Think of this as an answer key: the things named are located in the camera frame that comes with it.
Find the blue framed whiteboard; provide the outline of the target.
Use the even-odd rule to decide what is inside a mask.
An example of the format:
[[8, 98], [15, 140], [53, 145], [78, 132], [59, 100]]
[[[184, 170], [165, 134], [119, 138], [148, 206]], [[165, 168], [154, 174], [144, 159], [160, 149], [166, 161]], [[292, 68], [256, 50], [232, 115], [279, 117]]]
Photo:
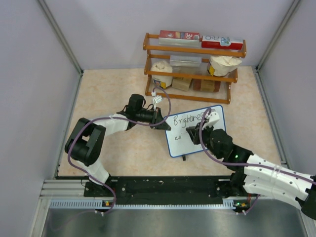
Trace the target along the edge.
[[171, 130], [165, 131], [165, 135], [169, 155], [172, 158], [202, 151], [201, 145], [192, 143], [189, 134], [181, 134], [186, 132], [187, 127], [196, 126], [201, 122], [205, 110], [207, 110], [207, 107], [173, 114], [167, 118], [166, 122], [171, 127]]

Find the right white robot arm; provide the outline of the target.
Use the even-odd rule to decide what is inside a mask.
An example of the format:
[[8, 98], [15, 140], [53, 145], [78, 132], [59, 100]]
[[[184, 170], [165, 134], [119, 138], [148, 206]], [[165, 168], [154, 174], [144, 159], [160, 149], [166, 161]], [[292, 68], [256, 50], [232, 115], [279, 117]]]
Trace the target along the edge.
[[233, 171], [230, 188], [235, 195], [254, 194], [273, 198], [316, 218], [316, 177], [300, 173], [261, 158], [233, 143], [222, 129], [199, 126], [186, 131], [193, 144], [201, 145], [215, 162]]

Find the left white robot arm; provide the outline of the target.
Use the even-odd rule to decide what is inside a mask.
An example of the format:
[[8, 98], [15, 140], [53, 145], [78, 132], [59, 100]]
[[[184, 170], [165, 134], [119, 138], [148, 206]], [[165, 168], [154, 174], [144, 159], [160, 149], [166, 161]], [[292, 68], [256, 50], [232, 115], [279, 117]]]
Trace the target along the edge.
[[155, 92], [152, 96], [153, 102], [147, 108], [144, 107], [146, 100], [142, 95], [132, 94], [128, 104], [118, 113], [92, 120], [80, 118], [68, 138], [64, 150], [69, 164], [84, 172], [95, 183], [95, 190], [100, 195], [106, 196], [112, 190], [111, 182], [107, 181], [110, 174], [99, 159], [106, 136], [130, 130], [137, 124], [171, 130], [158, 107], [162, 96]]

